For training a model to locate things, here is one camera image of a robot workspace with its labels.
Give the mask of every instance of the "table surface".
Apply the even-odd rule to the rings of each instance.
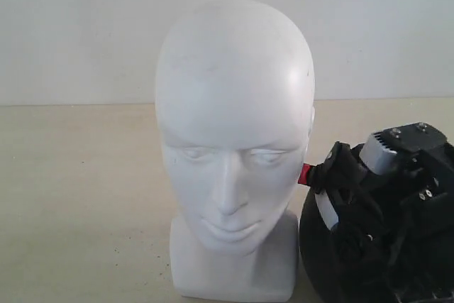
[[[416,121],[454,138],[453,112],[454,98],[318,101],[307,161]],[[0,180],[0,302],[198,302],[172,287],[153,105],[1,107]],[[318,303],[299,276],[291,302]]]

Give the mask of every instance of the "chin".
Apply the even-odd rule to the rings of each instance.
[[[186,216],[190,230],[207,250],[219,255],[244,257],[254,253],[275,227],[281,214],[269,216],[251,226],[249,231],[223,233],[210,228],[199,217]]]

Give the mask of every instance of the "mannequin face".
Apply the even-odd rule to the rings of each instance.
[[[170,33],[156,109],[165,167],[189,228],[209,250],[246,255],[295,189],[312,125],[313,68],[304,38],[282,14],[254,3],[224,6]],[[252,29],[267,15],[285,41]],[[238,32],[248,25],[249,36]]]

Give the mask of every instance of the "white mannequin head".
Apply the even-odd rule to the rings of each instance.
[[[206,248],[247,255],[274,228],[301,172],[313,102],[309,47],[272,7],[220,1],[173,26],[157,121],[181,213]]]

